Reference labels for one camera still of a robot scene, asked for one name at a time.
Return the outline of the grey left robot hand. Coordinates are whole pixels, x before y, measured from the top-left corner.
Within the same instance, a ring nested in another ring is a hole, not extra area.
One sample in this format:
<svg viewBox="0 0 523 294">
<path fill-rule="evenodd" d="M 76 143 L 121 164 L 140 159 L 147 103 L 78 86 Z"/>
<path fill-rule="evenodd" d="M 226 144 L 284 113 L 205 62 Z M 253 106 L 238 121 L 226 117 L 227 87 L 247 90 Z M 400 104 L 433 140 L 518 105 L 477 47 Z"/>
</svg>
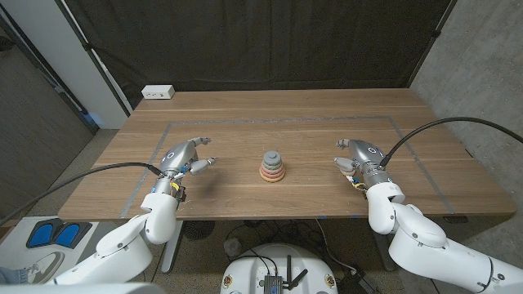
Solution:
<svg viewBox="0 0 523 294">
<path fill-rule="evenodd" d="M 181 179 L 187 174 L 198 175 L 216 162 L 216 158 L 199 159 L 196 147 L 207 145 L 209 137 L 195 137 L 172 147 L 162 158 L 159 170 L 162 175 L 156 180 L 151 193 L 175 196 L 181 188 Z"/>
</svg>

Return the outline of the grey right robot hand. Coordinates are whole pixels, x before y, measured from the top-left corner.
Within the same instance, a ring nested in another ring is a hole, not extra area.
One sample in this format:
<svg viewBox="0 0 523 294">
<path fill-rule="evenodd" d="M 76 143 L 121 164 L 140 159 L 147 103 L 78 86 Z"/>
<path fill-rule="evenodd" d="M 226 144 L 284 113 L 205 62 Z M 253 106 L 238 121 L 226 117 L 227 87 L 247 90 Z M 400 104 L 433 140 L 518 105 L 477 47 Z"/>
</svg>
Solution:
<svg viewBox="0 0 523 294">
<path fill-rule="evenodd" d="M 363 140 L 341 139 L 337 147 L 348 149 L 350 153 L 349 158 L 334 158 L 335 165 L 344 175 L 354 176 L 359 172 L 366 189 L 389 181 L 389 174 L 380 164 L 384 155 L 376 145 Z"/>
</svg>

